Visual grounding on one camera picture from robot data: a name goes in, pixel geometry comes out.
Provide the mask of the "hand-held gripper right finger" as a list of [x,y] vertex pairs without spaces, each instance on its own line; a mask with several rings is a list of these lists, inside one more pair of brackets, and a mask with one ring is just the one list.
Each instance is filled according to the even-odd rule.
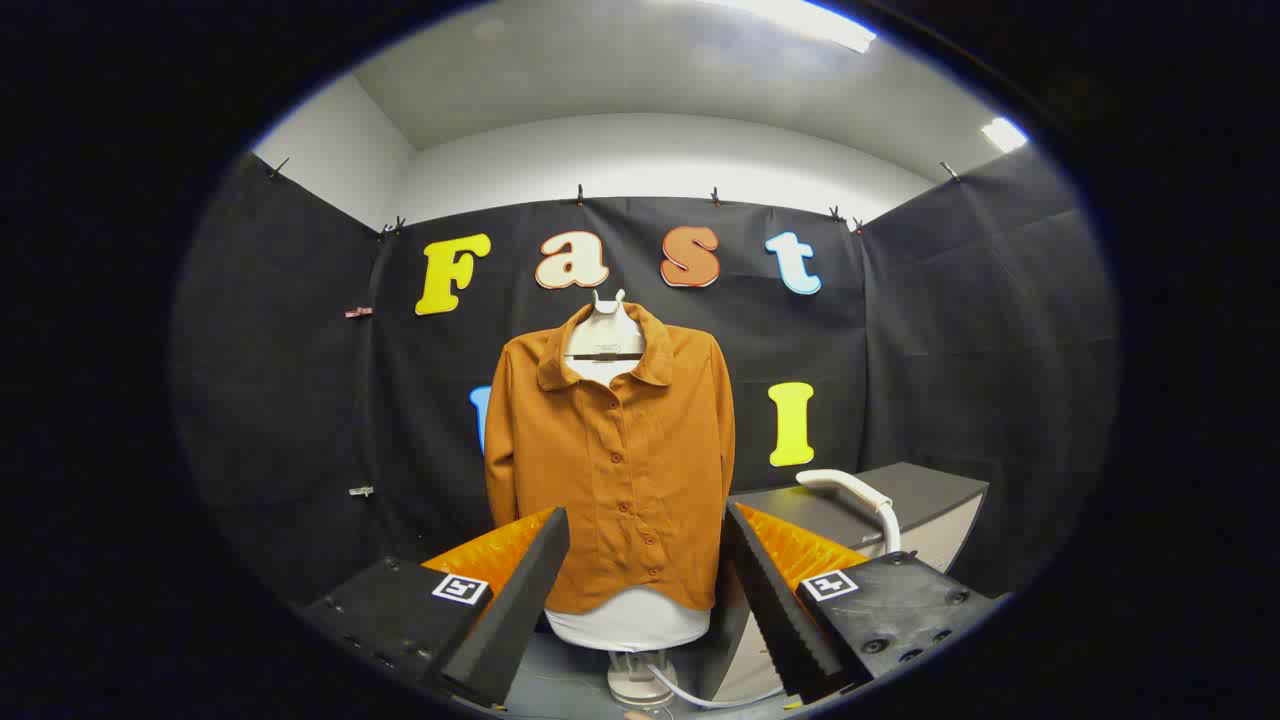
[[914,553],[869,559],[739,502],[723,537],[783,689],[804,703],[923,664],[1006,603]]

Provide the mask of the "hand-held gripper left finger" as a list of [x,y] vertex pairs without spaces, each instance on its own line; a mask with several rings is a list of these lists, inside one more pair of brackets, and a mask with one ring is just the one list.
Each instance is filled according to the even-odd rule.
[[426,562],[385,557],[300,615],[426,697],[503,706],[568,551],[568,512],[549,507]]

